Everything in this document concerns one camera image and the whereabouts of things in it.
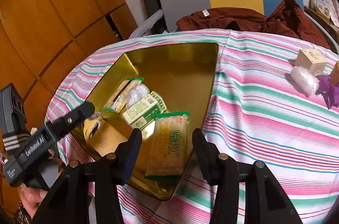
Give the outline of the person's left hand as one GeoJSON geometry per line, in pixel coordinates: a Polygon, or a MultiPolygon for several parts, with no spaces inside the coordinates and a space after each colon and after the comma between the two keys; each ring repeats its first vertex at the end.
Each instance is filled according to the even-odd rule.
{"type": "Polygon", "coordinates": [[[32,219],[48,192],[43,189],[31,188],[25,184],[21,184],[18,193],[24,209],[32,219]]]}

